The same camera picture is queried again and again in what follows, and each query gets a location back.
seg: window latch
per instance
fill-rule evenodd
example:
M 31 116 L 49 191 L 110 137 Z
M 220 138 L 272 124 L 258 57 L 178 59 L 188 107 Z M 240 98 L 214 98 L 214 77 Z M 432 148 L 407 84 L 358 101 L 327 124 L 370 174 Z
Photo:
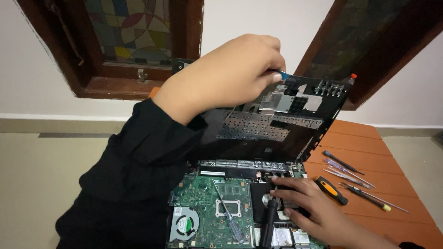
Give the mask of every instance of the window latch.
M 139 77 L 137 83 L 147 83 L 148 74 L 145 74 L 143 69 L 137 71 L 137 76 Z

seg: wooden window frame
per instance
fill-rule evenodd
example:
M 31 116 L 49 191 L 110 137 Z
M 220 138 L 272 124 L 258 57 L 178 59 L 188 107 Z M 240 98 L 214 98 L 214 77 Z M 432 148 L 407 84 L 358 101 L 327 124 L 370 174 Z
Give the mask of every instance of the wooden window frame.
M 45 5 L 46 1 L 17 0 L 50 49 L 76 97 L 143 100 L 152 88 L 161 86 L 172 75 L 172 67 L 105 62 L 83 1 L 54 1 L 60 7 L 63 21 L 85 60 L 79 66 L 80 59 L 75 56 L 58 17 Z M 170 1 L 173 58 L 200 57 L 203 3 L 204 0 Z M 137 83 L 139 69 L 148 74 L 146 83 Z
M 295 75 L 303 76 L 347 0 L 335 0 Z M 358 75 L 343 110 L 355 111 L 443 31 L 443 1 L 412 0 L 354 67 Z

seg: stained glass window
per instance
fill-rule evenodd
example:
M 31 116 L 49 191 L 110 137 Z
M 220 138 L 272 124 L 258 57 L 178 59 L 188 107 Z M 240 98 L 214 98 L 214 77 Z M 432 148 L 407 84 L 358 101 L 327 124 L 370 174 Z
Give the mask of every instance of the stained glass window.
M 107 62 L 170 65 L 169 0 L 84 0 Z

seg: fingernail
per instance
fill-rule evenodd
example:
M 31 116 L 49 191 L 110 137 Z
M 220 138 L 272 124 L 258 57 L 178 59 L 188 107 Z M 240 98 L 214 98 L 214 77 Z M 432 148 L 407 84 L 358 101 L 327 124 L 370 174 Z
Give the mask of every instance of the fingernail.
M 282 79 L 282 76 L 280 73 L 274 73 L 274 75 L 272 76 L 272 82 L 273 83 L 277 83 L 280 82 Z
M 286 216 L 291 216 L 291 211 L 289 210 L 289 208 L 285 208 L 283 212 L 286 214 Z

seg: plastic bottle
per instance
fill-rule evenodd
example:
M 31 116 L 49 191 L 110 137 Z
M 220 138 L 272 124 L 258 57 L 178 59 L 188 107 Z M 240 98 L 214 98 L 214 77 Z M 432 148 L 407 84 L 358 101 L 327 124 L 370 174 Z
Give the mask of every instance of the plastic bottle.
M 343 81 L 353 85 L 355 82 L 355 78 L 357 78 L 357 75 L 351 74 L 349 77 L 346 77 L 345 79 L 343 79 Z

